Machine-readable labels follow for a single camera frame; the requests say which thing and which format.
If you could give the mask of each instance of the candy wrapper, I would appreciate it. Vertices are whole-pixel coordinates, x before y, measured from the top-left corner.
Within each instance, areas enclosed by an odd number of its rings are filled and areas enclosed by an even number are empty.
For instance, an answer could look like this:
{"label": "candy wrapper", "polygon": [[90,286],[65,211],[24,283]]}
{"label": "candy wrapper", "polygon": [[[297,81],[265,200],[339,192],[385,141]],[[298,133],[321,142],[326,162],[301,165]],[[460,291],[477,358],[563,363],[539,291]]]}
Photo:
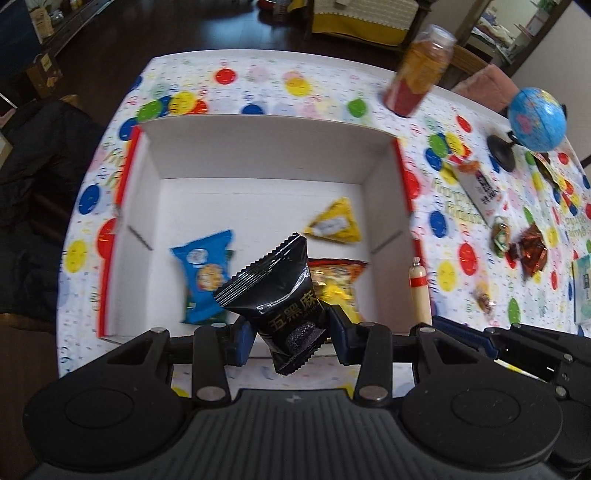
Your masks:
{"label": "candy wrapper", "polygon": [[361,232],[347,197],[333,202],[308,225],[304,233],[349,244],[361,241]]}
{"label": "candy wrapper", "polygon": [[519,242],[511,244],[509,256],[513,260],[520,259],[525,273],[530,277],[544,269],[548,261],[548,248],[535,223],[524,232]]}
{"label": "candy wrapper", "polygon": [[[233,250],[226,250],[226,261],[229,263],[234,255]],[[204,319],[195,321],[194,318],[199,317],[199,311],[197,310],[197,304],[191,294],[191,290],[187,287],[185,293],[185,318],[183,323],[189,323],[191,325],[211,325],[212,323],[228,323],[228,313],[226,310],[216,313],[215,315]]]}
{"label": "candy wrapper", "polygon": [[187,277],[187,285],[195,307],[190,315],[192,324],[223,312],[213,299],[213,292],[228,279],[226,247],[232,241],[232,231],[216,233],[171,252],[181,261]]}
{"label": "candy wrapper", "polygon": [[310,258],[308,260],[314,291],[319,300],[340,305],[352,323],[359,323],[353,282],[367,266],[358,260]]}
{"label": "candy wrapper", "polygon": [[449,162],[449,165],[486,224],[492,228],[505,204],[505,194],[482,173],[477,160],[465,161],[459,165]]}
{"label": "candy wrapper", "polygon": [[328,337],[310,277],[306,239],[297,233],[213,296],[220,306],[250,321],[269,346],[278,374],[296,371]]}

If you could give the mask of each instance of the small white bottle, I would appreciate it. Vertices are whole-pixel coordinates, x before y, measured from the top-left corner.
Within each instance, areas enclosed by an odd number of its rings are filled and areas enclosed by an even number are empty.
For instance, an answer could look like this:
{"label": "small white bottle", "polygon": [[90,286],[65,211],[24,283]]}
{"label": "small white bottle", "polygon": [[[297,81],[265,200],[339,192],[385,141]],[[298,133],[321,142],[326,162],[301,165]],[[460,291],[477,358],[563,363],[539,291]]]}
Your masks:
{"label": "small white bottle", "polygon": [[419,257],[413,258],[413,266],[408,272],[408,279],[410,281],[410,294],[413,298],[415,323],[432,325],[427,270],[421,265]]}

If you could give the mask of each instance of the globe stand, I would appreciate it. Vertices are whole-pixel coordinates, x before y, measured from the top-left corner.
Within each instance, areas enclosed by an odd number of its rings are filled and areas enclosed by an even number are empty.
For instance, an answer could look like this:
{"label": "globe stand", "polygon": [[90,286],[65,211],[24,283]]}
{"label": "globe stand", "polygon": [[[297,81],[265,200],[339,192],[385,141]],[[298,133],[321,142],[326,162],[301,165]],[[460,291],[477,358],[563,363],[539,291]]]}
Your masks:
{"label": "globe stand", "polygon": [[521,145],[513,132],[508,133],[511,142],[506,142],[497,135],[489,135],[486,139],[486,145],[491,155],[503,170],[512,172],[515,170],[515,156],[513,155],[513,145]]}

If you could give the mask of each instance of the bottle cap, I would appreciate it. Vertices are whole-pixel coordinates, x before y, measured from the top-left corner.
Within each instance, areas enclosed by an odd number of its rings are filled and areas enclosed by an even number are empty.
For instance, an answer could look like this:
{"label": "bottle cap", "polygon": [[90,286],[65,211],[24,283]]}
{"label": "bottle cap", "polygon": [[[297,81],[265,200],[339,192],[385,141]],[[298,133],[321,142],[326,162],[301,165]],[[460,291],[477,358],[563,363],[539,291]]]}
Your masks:
{"label": "bottle cap", "polygon": [[444,48],[453,47],[456,44],[456,37],[449,33],[445,28],[437,25],[429,25],[428,33],[431,40]]}

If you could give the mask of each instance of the globe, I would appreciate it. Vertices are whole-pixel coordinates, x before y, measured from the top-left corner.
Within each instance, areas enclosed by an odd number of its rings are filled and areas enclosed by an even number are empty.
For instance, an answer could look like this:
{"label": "globe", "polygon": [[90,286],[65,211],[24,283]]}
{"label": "globe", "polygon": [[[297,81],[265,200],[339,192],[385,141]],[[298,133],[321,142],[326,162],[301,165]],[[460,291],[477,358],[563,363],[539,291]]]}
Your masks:
{"label": "globe", "polygon": [[509,122],[520,143],[535,152],[553,150],[566,135],[560,104],[539,88],[524,88],[509,105]]}

